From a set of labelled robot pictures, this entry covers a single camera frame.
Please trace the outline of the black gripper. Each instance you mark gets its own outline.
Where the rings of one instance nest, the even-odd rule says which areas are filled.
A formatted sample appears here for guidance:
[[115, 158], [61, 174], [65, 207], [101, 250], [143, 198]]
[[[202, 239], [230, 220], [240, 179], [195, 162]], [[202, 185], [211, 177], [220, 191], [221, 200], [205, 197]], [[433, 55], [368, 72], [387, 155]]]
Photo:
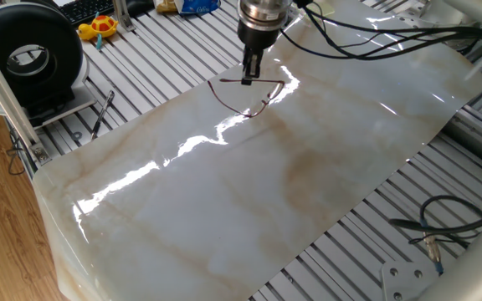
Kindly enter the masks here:
[[260, 76], [263, 49], [272, 46], [278, 38], [279, 30], [261, 31], [248, 27], [243, 22], [238, 24], [238, 37], [244, 48], [242, 85], [251, 85], [252, 78]]

